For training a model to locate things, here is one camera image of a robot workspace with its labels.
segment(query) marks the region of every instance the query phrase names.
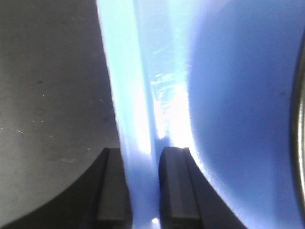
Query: blue plastic part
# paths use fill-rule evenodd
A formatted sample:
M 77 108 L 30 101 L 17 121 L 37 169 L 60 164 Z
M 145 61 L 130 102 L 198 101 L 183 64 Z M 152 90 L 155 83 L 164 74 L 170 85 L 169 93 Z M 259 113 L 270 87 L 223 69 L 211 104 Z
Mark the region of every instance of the blue plastic part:
M 304 227 L 289 158 L 303 0 L 97 0 L 133 228 L 159 228 L 159 152 L 189 147 L 249 229 Z

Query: gray background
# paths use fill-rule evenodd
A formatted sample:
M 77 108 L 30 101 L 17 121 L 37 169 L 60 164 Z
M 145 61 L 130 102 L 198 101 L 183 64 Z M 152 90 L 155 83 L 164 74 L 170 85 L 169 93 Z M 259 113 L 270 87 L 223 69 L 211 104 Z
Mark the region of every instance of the gray background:
M 0 0 L 0 226 L 119 147 L 94 0 Z

